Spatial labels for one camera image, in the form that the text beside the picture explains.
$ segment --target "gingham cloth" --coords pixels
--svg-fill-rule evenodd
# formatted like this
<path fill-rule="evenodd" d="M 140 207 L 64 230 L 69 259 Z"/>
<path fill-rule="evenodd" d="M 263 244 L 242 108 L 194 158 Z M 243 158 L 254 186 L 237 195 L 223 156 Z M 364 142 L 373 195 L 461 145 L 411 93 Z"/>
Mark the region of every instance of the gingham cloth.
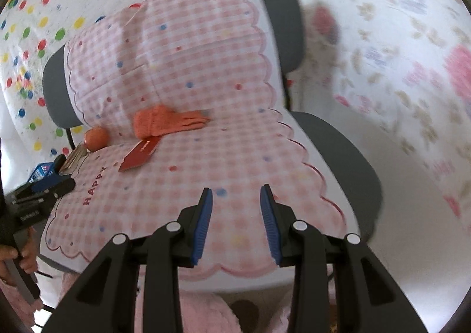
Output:
<path fill-rule="evenodd" d="M 57 260 L 61 252 L 64 265 L 78 256 L 88 262 L 114 234 L 149 235 L 210 187 L 213 215 L 203 258 L 195 269 L 181 270 L 181 278 L 220 269 L 259 276 L 275 268 L 260 211 L 266 183 L 297 217 L 343 236 L 343 214 L 323 197 L 326 181 L 308 164 L 314 147 L 303 146 L 288 125 L 293 119 L 283 108 L 268 23 L 261 0 L 149 0 L 68 44 L 77 109 L 90 126 L 110 129 L 114 143 L 124 142 L 90 154 L 75 172 L 76 189 L 49 218 L 43 254 Z M 118 172 L 136 143 L 134 112 L 154 103 L 208 109 L 211 121 L 164 136 L 149 162 Z M 334 180 L 329 186 L 339 187 Z"/>

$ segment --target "red tag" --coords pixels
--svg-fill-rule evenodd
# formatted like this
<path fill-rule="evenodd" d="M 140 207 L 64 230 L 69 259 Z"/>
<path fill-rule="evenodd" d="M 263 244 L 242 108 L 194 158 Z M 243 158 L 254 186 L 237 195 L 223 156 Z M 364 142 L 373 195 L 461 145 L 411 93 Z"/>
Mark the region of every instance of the red tag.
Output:
<path fill-rule="evenodd" d="M 124 157 L 124 161 L 121 163 L 121 166 L 119 166 L 118 171 L 122 172 L 130 168 L 142 166 L 150 159 L 150 156 L 154 153 L 161 138 L 161 136 L 153 136 L 140 141 L 139 144 Z"/>

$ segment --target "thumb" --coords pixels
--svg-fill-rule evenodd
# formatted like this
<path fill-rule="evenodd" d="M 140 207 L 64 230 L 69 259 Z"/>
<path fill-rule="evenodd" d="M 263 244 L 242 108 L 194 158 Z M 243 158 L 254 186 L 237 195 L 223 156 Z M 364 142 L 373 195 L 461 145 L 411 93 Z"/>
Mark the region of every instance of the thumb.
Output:
<path fill-rule="evenodd" d="M 0 261 L 15 259 L 18 257 L 18 251 L 7 245 L 0 245 Z"/>

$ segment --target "chair backrest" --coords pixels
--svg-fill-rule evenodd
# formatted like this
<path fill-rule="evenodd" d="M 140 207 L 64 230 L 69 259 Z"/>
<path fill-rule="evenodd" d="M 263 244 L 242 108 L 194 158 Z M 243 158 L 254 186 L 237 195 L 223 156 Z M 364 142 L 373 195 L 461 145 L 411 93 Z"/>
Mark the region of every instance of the chair backrest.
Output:
<path fill-rule="evenodd" d="M 295 70 L 304 58 L 305 42 L 298 0 L 263 0 L 275 34 L 283 75 Z M 47 62 L 42 77 L 44 99 L 53 122 L 62 128 L 82 124 L 69 99 L 64 74 L 64 47 Z"/>

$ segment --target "blue plastic basket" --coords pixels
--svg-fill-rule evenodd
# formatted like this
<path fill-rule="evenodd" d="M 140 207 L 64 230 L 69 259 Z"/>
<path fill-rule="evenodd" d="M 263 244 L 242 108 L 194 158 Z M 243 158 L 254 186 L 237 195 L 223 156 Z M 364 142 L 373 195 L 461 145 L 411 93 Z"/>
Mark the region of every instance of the blue plastic basket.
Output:
<path fill-rule="evenodd" d="M 41 180 L 42 178 L 45 178 L 46 176 L 52 175 L 54 171 L 52 168 L 53 163 L 54 162 L 50 161 L 47 163 L 38 164 L 38 166 L 34 169 L 34 172 L 29 177 L 28 182 L 34 183 L 38 180 Z"/>

